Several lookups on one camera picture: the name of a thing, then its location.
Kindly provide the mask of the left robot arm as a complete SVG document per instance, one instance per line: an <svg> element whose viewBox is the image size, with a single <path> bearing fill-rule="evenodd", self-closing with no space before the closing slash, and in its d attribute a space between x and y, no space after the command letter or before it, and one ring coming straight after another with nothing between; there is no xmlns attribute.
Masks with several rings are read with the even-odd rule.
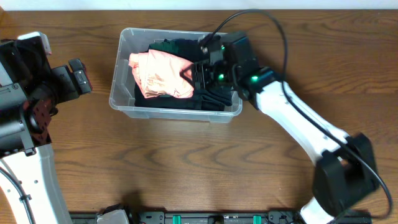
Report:
<svg viewBox="0 0 398 224"><path fill-rule="evenodd" d="M70 215L48 126L57 105L93 89L80 59L52 68L41 32L1 41L1 189L17 223L89 223Z"/></svg>

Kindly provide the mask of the green garment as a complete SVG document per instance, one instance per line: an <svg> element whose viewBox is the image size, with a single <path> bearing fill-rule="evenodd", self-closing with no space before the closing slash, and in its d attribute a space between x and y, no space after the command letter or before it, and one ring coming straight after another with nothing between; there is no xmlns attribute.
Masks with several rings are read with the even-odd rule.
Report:
<svg viewBox="0 0 398 224"><path fill-rule="evenodd" d="M175 43L171 40L165 40L163 42L155 42L149 45L149 50L158 50L162 52L166 52L169 54L174 54L178 51L178 48L175 46Z"/></svg>

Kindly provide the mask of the dark teal garment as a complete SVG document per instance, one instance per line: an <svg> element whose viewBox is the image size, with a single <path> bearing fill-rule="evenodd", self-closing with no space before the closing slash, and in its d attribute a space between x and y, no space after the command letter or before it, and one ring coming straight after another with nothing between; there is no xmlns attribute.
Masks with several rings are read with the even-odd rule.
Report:
<svg viewBox="0 0 398 224"><path fill-rule="evenodd" d="M206 59L197 40L174 39L165 40L163 51L187 59L191 62L199 62Z"/></svg>

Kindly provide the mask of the pink printed t-shirt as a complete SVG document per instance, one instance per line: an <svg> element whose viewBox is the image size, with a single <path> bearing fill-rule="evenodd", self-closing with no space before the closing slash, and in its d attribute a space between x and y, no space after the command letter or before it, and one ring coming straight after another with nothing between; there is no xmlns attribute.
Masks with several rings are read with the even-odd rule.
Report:
<svg viewBox="0 0 398 224"><path fill-rule="evenodd" d="M193 63L189 60L153 49L129 56L132 75L144 98L160 95L192 97L194 88L189 84L191 65Z"/></svg>

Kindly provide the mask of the clear plastic storage bin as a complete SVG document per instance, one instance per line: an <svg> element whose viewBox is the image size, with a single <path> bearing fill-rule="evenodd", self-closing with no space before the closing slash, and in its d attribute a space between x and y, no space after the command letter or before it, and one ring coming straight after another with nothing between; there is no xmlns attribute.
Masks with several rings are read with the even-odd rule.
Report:
<svg viewBox="0 0 398 224"><path fill-rule="evenodd" d="M178 110L165 108L145 108L135 106L135 79L131 67L128 65L131 53L139 53L148 49L150 44L165 39L198 40L206 36L206 32L185 30L160 30L125 28L119 39L118 54L114 68L113 82L109 96L109 105L137 119L182 119L193 121L208 121L211 123L229 123L243 109L243 101L236 92L232 93L232 105L224 111Z"/></svg>

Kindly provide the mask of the large black garment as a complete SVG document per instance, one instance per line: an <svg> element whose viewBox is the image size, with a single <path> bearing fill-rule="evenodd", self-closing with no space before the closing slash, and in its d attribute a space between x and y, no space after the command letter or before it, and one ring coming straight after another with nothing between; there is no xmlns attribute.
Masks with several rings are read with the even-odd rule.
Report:
<svg viewBox="0 0 398 224"><path fill-rule="evenodd" d="M146 108L166 108L178 110L202 110L202 111L224 111L220 110L218 106L202 102L197 96L193 94L191 98L174 98L169 95L156 96L152 98L144 98L138 85L134 87L134 106Z"/></svg>

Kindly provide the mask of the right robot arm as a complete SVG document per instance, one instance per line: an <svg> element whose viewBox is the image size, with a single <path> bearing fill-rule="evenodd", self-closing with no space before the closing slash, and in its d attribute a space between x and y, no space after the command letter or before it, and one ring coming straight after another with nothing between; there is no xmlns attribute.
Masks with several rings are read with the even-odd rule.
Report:
<svg viewBox="0 0 398 224"><path fill-rule="evenodd" d="M304 223L334 223L379 188L370 140L350 136L306 105L269 67L261 67L243 32L208 34L199 41L205 58L192 65L197 90L232 90L276 121L315 166L313 198L302 207Z"/></svg>

